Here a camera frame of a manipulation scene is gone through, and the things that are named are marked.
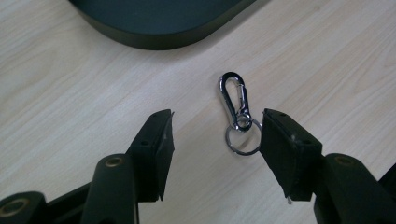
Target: keychain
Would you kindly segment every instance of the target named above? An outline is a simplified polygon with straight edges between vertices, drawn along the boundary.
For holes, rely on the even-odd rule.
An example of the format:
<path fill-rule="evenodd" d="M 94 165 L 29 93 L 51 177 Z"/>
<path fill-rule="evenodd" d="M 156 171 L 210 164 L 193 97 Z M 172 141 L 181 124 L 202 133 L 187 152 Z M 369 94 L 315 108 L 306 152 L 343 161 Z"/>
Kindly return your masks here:
<path fill-rule="evenodd" d="M 237 111 L 233 107 L 233 102 L 231 101 L 230 95 L 228 94 L 225 86 L 228 80 L 233 81 L 233 83 L 236 85 L 236 88 L 238 89 L 240 107 Z M 234 72 L 229 72 L 224 74 L 219 79 L 219 93 L 222 97 L 221 101 L 223 102 L 226 111 L 229 112 L 228 117 L 230 120 L 230 126 L 227 128 L 225 132 L 225 141 L 227 143 L 227 146 L 238 155 L 241 156 L 253 155 L 257 151 L 259 151 L 260 146 L 257 146 L 252 151 L 243 152 L 237 149 L 236 147 L 234 147 L 230 140 L 231 130 L 236 130 L 240 133 L 246 133 L 247 131 L 250 130 L 252 124 L 255 124 L 260 129 L 260 132 L 262 132 L 262 125 L 257 120 L 253 119 L 250 116 L 250 112 L 248 108 L 248 92 L 245 87 L 244 80 Z"/>

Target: metal snap hook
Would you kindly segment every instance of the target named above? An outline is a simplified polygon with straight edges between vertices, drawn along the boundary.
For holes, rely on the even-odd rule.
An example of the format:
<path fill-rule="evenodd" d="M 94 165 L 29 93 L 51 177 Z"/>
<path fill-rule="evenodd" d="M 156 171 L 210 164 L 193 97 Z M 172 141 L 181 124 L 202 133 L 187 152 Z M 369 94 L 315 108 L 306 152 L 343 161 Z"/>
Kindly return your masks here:
<path fill-rule="evenodd" d="M 235 110 L 235 108 L 233 107 L 233 102 L 230 98 L 229 93 L 227 92 L 225 85 L 228 80 L 231 80 L 236 85 L 236 88 L 238 89 L 238 97 L 239 97 L 239 103 L 240 103 L 240 107 L 238 110 Z M 250 111 L 248 108 L 248 92 L 245 87 L 244 80 L 238 74 L 236 74 L 234 72 L 229 72 L 229 73 L 224 74 L 219 79 L 219 94 L 221 95 L 221 97 L 223 99 L 222 102 L 223 102 L 224 107 L 228 111 L 227 115 L 230 120 L 230 126 L 227 128 L 226 133 L 225 133 L 225 140 L 226 140 L 228 147 L 238 155 L 242 155 L 242 156 L 253 155 L 257 151 L 259 151 L 260 146 L 256 147 L 252 151 L 243 152 L 243 151 L 240 151 L 239 149 L 235 148 L 230 140 L 230 131 L 232 129 L 237 130 L 238 132 L 241 132 L 241 133 L 245 133 L 248 130 L 250 130 L 253 123 L 260 129 L 260 132 L 262 131 L 262 125 L 257 120 L 253 119 L 250 116 Z"/>

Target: desk surface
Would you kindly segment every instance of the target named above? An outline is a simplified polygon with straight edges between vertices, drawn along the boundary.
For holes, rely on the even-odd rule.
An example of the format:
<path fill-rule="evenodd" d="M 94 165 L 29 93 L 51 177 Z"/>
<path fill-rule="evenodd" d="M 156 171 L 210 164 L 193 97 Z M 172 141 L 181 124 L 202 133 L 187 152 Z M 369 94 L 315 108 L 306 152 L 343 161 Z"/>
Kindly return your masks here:
<path fill-rule="evenodd" d="M 216 84 L 228 71 L 244 78 L 255 119 L 285 112 L 324 154 L 351 155 L 375 178 L 396 162 L 393 0 L 259 0 L 168 51 L 116 43 L 64 0 L 2 0 L 0 12 L 0 198 L 38 190 L 50 201 L 91 181 L 170 108 L 164 201 L 140 204 L 141 223 L 316 223 L 313 202 L 288 205 L 260 154 L 226 147 Z"/>

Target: metal screw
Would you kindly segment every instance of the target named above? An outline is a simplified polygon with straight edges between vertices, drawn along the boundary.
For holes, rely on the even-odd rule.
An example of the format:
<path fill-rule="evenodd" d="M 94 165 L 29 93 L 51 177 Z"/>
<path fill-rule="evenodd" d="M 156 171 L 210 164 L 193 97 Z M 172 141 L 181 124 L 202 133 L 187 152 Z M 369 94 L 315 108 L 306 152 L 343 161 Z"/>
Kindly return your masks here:
<path fill-rule="evenodd" d="M 29 204 L 25 198 L 16 199 L 0 208 L 0 217 L 12 217 L 22 211 Z"/>

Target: black tray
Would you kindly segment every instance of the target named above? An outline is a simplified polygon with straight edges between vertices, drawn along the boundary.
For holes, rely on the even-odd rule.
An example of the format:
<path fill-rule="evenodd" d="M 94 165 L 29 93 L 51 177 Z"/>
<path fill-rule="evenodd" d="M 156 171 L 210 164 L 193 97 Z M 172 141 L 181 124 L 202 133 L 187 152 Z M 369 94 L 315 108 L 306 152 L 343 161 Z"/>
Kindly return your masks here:
<path fill-rule="evenodd" d="M 70 0 L 100 33 L 139 49 L 176 49 L 215 32 L 255 0 Z"/>

